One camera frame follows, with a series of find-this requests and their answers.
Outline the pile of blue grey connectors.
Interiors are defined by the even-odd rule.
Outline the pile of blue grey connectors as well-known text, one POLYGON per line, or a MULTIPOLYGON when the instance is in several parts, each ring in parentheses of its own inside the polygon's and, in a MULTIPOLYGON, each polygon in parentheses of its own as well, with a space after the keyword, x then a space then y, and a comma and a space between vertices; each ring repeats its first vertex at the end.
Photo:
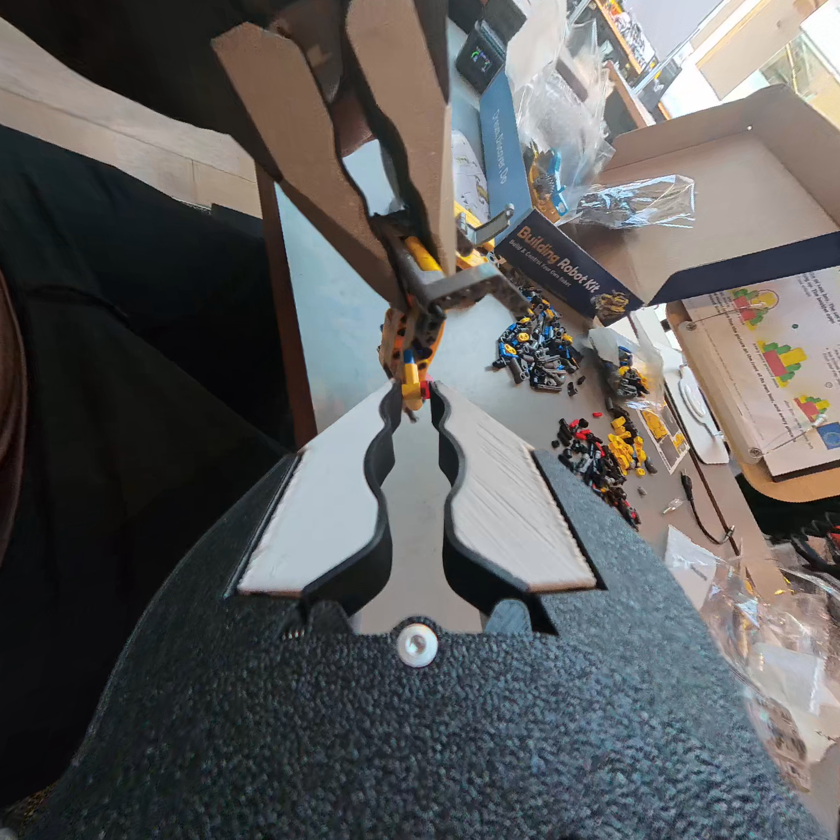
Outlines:
POLYGON ((508 371, 514 384, 573 396, 579 389, 583 353, 574 345, 556 307, 535 287, 520 287, 528 303, 496 344, 492 371, 508 371))

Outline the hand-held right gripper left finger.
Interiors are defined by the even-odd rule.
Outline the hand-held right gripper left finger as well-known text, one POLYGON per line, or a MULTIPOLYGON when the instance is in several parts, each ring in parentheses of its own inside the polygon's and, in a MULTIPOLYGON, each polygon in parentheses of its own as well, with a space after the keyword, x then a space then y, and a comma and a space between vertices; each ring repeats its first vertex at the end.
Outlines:
POLYGON ((237 579, 240 595, 370 602, 388 582, 382 486, 395 464, 402 393, 390 381, 298 452, 237 579))

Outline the grey desk with wooden edge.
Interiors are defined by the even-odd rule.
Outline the grey desk with wooden edge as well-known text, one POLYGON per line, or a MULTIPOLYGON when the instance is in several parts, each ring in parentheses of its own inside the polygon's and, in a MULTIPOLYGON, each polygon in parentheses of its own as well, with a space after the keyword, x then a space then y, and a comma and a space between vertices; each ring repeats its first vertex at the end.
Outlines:
MULTIPOLYGON (((279 192, 279 209, 272 224, 282 223, 290 261, 290 289, 297 308, 302 341, 302 358, 307 369, 314 422, 319 432, 338 421, 363 398, 384 383, 384 374, 375 358, 379 327, 385 303, 346 266, 334 248, 306 222, 291 201, 279 192)), ((564 411, 580 413, 598 408, 594 362, 586 363, 588 379, 583 392, 573 400, 556 395, 525 393, 515 386, 508 374, 485 372, 489 364, 492 335, 508 322, 508 312, 490 298, 466 311, 456 312, 446 328, 443 349, 433 365, 433 375, 454 388, 471 403, 494 417, 535 448, 548 447, 553 421, 564 411)), ((750 767, 767 771, 770 780, 791 793, 801 811, 799 795, 793 794, 770 766, 764 747, 753 735, 742 708, 740 689, 711 642, 705 626, 682 590, 675 591, 672 575, 660 557, 665 551, 668 522, 675 519, 678 530, 701 546, 724 557, 734 556, 734 549, 711 549, 700 535, 690 513, 677 511, 667 516, 658 513, 659 502, 677 496, 679 480, 668 476, 661 459, 653 453, 658 477, 632 479, 629 494, 639 507, 642 525, 637 537, 600 501, 587 503, 583 525, 596 537, 603 537, 604 548, 612 551, 618 582, 642 584, 642 594, 649 600, 653 591, 648 579, 655 572, 668 576, 664 605, 645 607, 626 620, 627 610, 614 595, 599 591, 593 595, 563 593, 549 597, 549 606, 560 604, 560 636, 540 637, 541 648, 549 654, 581 650, 590 642, 603 642, 593 679, 602 676, 605 687, 588 688, 577 678, 578 661, 566 665, 549 663, 549 676, 537 676, 537 666, 529 665, 529 650, 539 639, 516 655, 505 651, 476 653, 498 641, 524 643, 523 635, 490 636, 472 633, 479 628, 479 611, 451 590, 445 580, 441 551, 443 548, 444 504, 448 481, 438 467, 438 433, 433 428, 429 408, 420 413, 419 422, 405 418, 394 439, 396 465, 384 485, 390 516, 394 556, 392 574, 381 594, 362 608, 353 625, 375 641, 385 631, 394 631, 412 616, 426 616, 446 631, 437 658, 446 654, 444 672, 447 691, 452 692, 433 709, 431 700, 418 701, 430 725, 448 727, 459 740, 438 744, 455 750, 454 774, 448 765, 421 765, 417 784, 431 784, 427 804, 440 805, 429 817, 430 836, 435 838, 795 838, 804 836, 799 828, 786 824, 787 815, 771 817, 771 797, 738 777, 728 782, 712 776, 712 770, 700 771, 699 759, 666 762, 665 730, 639 735, 640 740, 623 746, 617 740, 624 724, 635 726, 663 717, 662 703, 673 706, 674 714, 687 715, 692 725, 691 741, 705 749, 715 748, 715 755, 732 746, 719 733, 718 723, 725 722, 735 734, 743 735, 755 749, 744 758, 750 767), (647 677, 664 655, 675 655, 677 675, 685 675, 686 656, 693 652, 701 658, 700 677, 684 691, 679 682, 665 683, 647 677), (721 669, 721 687, 734 703, 733 711, 713 710, 709 679, 721 669), (621 678, 636 678, 649 688, 650 702, 636 710, 635 700, 624 704, 618 692, 621 678), (487 738, 478 732, 489 720, 479 713, 480 697, 488 692, 498 695, 504 689, 509 700, 500 700, 502 720, 489 723, 487 738), (537 723, 531 707, 550 702, 545 718, 550 749, 542 750, 537 739, 537 723)))

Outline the yellow connector with blue pin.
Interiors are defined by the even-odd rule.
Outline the yellow connector with blue pin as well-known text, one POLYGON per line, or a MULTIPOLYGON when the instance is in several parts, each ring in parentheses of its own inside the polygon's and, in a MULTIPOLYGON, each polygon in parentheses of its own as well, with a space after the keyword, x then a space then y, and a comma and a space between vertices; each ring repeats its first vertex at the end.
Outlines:
POLYGON ((402 361, 403 408, 410 413, 417 413, 423 408, 430 395, 427 365, 425 360, 417 361, 413 350, 405 350, 402 361))

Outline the pile of yellow angled beams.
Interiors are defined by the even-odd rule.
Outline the pile of yellow angled beams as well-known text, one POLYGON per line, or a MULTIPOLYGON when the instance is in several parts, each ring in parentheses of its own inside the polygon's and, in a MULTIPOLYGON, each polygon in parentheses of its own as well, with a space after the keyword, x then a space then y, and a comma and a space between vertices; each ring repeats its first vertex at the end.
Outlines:
POLYGON ((639 477, 658 473, 644 450, 644 440, 626 415, 619 414, 611 421, 607 449, 623 477, 631 473, 639 477))

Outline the instruction booklet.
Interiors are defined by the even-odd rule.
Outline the instruction booklet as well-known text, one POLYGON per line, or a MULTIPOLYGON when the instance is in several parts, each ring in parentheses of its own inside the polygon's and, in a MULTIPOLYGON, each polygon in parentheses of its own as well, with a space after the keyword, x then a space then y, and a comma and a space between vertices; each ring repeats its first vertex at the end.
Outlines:
POLYGON ((466 136, 451 132, 455 202, 483 225, 490 220, 487 178, 466 136))

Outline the yellow and grey brick assembly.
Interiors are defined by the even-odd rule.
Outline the yellow and grey brick assembly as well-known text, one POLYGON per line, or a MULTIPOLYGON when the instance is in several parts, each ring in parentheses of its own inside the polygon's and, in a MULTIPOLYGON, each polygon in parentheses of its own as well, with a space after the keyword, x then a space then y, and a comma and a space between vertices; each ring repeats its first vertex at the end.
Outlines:
POLYGON ((473 226, 470 221, 476 217, 455 205, 452 273, 414 235, 407 210, 374 217, 376 230, 384 235, 386 250, 395 259, 397 286, 404 295, 402 305, 388 309, 381 328, 380 363, 391 378, 407 385, 412 364, 419 381, 427 380, 451 310, 470 308, 491 296, 517 317, 527 312, 524 296, 490 253, 496 236, 508 230, 514 209, 508 203, 489 222, 473 226))

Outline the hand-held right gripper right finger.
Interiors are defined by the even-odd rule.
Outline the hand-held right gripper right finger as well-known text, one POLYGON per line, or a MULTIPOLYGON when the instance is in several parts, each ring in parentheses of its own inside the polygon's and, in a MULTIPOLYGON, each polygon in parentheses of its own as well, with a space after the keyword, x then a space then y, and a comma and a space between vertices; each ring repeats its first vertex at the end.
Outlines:
POLYGON ((534 448, 451 386, 430 391, 444 503, 444 573, 457 594, 592 590, 595 572, 534 448))

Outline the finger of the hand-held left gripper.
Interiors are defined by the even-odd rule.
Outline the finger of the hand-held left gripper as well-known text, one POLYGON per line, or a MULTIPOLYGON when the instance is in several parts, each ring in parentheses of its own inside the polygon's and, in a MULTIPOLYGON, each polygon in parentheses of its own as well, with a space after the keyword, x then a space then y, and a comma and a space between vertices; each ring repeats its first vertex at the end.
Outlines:
POLYGON ((214 38, 212 48, 279 172, 282 192, 374 292, 402 308, 396 271, 340 159, 327 102, 300 46, 243 23, 214 38))
POLYGON ((354 1, 344 30, 364 106, 395 167, 416 236, 456 268, 446 2, 354 1))

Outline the black electronic device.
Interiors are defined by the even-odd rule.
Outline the black electronic device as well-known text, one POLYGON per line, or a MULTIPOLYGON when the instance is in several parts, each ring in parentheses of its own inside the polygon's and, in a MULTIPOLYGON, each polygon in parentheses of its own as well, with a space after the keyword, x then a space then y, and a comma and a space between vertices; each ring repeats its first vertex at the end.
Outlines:
POLYGON ((455 58, 455 68, 478 97, 505 69, 509 42, 526 20, 483 17, 469 31, 455 58))

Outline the large crumpled plastic bag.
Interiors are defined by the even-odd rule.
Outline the large crumpled plastic bag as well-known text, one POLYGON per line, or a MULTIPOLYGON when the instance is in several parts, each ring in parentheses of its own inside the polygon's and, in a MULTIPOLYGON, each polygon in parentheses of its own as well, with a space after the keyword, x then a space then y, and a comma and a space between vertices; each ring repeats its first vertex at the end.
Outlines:
POLYGON ((798 792, 815 793, 838 755, 838 592, 790 572, 765 601, 734 563, 673 526, 664 563, 736 676, 771 758, 798 792))

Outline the instruction sign stand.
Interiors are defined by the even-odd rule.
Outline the instruction sign stand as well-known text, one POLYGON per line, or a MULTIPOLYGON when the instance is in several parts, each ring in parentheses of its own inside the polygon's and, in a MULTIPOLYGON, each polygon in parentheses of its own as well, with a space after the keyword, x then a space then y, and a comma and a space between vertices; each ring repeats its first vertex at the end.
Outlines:
POLYGON ((644 304, 838 267, 839 134, 783 86, 620 135, 608 185, 679 174, 691 228, 590 228, 579 243, 644 304))

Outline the printed picture card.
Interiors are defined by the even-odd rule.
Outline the printed picture card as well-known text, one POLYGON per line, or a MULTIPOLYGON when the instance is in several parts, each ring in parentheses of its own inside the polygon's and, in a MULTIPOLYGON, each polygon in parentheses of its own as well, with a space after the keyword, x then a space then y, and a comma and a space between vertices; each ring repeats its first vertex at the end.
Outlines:
POLYGON ((681 332, 721 425, 772 481, 838 467, 839 268, 684 301, 681 332))

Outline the pile of black red pins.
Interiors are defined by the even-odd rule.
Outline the pile of black red pins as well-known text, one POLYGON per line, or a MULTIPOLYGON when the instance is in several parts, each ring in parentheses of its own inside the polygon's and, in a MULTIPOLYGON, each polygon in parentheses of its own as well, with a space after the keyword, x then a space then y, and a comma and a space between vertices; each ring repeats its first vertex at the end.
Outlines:
POLYGON ((598 437, 585 418, 570 422, 561 418, 551 444, 557 449, 557 459, 561 465, 578 476, 591 492, 616 510, 633 530, 638 531, 641 518, 624 488, 627 478, 634 473, 627 477, 620 474, 607 449, 607 436, 605 439, 598 437))

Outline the clear plastic bag of parts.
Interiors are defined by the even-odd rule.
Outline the clear plastic bag of parts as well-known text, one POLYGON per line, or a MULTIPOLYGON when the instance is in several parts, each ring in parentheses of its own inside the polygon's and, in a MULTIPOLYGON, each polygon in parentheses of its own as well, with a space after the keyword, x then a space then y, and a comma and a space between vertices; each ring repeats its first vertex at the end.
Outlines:
POLYGON ((591 329, 587 339, 602 366, 607 386, 619 403, 640 410, 664 404, 663 361, 648 339, 641 337, 641 343, 636 343, 604 327, 591 329))

